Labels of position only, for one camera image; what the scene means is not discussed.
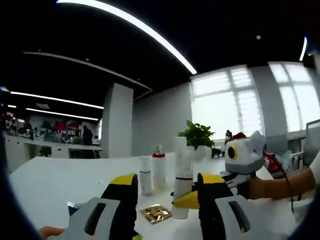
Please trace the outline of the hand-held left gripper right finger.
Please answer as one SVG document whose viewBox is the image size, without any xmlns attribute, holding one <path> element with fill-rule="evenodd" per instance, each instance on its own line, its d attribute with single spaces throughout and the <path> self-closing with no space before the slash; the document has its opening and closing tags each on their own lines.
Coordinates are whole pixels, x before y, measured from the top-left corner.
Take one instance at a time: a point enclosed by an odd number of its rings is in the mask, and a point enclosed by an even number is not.
<svg viewBox="0 0 320 240">
<path fill-rule="evenodd" d="M 267 225 L 262 209 L 234 195 L 217 175 L 197 175 L 198 217 L 204 240 L 286 240 Z"/>
</svg>

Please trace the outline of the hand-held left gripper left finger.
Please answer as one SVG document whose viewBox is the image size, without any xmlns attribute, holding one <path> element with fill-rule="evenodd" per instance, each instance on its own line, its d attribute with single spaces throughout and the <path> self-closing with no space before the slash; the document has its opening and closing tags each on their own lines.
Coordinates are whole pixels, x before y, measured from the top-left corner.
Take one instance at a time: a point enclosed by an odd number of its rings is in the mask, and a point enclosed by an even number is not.
<svg viewBox="0 0 320 240">
<path fill-rule="evenodd" d="M 137 219 L 138 175 L 118 176 L 101 197 L 82 203 L 60 240 L 131 240 Z"/>
</svg>

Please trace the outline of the person's right hand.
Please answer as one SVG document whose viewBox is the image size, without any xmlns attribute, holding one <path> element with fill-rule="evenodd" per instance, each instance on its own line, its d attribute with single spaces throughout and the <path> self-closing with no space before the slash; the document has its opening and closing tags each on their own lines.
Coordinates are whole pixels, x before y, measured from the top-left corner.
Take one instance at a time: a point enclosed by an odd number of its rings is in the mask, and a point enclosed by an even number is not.
<svg viewBox="0 0 320 240">
<path fill-rule="evenodd" d="M 270 196 L 267 193 L 269 180 L 261 179 L 257 176 L 248 179 L 248 197 L 251 200 L 267 199 Z"/>
</svg>

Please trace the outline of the person's left hand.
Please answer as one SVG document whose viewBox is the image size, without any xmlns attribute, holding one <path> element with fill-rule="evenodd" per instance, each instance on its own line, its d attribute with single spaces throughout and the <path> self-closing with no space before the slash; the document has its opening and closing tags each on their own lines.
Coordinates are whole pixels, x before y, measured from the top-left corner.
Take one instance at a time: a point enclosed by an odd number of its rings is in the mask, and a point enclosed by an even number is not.
<svg viewBox="0 0 320 240">
<path fill-rule="evenodd" d="M 62 234 L 65 229 L 64 228 L 57 228 L 53 226 L 44 226 L 39 230 L 40 235 L 42 236 L 43 240 L 47 240 L 51 236 L 59 236 Z"/>
</svg>

